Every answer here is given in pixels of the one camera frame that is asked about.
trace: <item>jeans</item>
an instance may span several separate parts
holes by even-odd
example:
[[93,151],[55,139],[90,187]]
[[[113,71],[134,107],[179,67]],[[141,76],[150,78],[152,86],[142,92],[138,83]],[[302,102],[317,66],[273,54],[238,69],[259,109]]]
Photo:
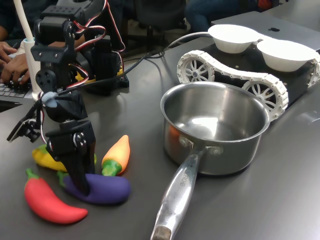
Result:
[[239,0],[190,0],[184,14],[194,32],[207,32],[210,18],[225,18],[240,13]]

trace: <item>white pole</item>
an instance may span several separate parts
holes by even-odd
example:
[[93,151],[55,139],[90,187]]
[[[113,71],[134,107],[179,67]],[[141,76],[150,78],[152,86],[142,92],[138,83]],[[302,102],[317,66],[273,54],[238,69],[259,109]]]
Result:
[[34,56],[32,56],[31,48],[35,45],[34,36],[32,35],[30,26],[28,24],[26,14],[24,8],[22,6],[21,0],[13,0],[16,12],[18,13],[18,17],[20,23],[22,25],[24,34],[26,39],[23,40],[26,62],[28,64],[31,85],[32,85],[32,98],[33,100],[38,100],[38,95],[41,92],[41,88],[38,86],[36,82],[36,74],[40,71],[40,62],[35,61]]
[[26,14],[25,14],[24,8],[22,6],[21,0],[13,0],[13,2],[15,5],[16,12],[18,13],[18,17],[19,17],[20,23],[22,25],[25,37],[28,40],[28,42],[33,42],[34,37],[32,36],[32,32],[31,32],[30,26],[28,24]]

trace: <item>green stem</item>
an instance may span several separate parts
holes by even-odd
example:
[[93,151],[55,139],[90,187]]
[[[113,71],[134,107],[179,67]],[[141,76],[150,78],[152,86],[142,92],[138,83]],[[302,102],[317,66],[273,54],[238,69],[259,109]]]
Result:
[[122,170],[121,164],[113,159],[107,159],[102,163],[103,176],[116,176]]
[[27,168],[27,169],[25,170],[25,173],[26,173],[26,175],[28,176],[28,180],[29,180],[29,179],[39,179],[39,178],[40,178],[38,175],[36,175],[36,174],[34,174],[34,173],[32,172],[32,169],[31,169],[31,168]]
[[59,184],[60,184],[60,186],[63,187],[63,188],[65,188],[66,185],[65,185],[65,183],[64,183],[64,178],[65,178],[65,176],[67,176],[67,175],[69,175],[69,174],[68,174],[68,173],[65,173],[65,172],[63,172],[63,171],[58,171],[58,172],[56,173],[56,175],[57,175],[58,178],[59,178]]

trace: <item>person's hand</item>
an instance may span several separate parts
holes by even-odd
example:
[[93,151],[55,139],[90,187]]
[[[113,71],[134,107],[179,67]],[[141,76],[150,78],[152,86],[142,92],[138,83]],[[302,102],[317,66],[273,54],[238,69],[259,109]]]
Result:
[[0,65],[9,63],[11,58],[8,56],[17,52],[17,49],[9,46],[5,41],[0,41]]
[[21,79],[20,84],[25,84],[30,78],[25,53],[15,56],[14,59],[4,66],[0,76],[0,83],[4,84],[10,82],[11,77],[14,83],[18,83],[18,80],[23,73],[25,74]]

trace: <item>purple eggplant toy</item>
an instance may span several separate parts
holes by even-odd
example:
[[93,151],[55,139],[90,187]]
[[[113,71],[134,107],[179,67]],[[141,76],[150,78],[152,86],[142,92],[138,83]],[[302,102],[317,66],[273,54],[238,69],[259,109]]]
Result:
[[122,176],[102,176],[86,174],[90,192],[86,196],[80,192],[70,176],[62,171],[57,173],[59,183],[66,192],[74,197],[91,204],[118,204],[129,198],[131,187],[129,181]]

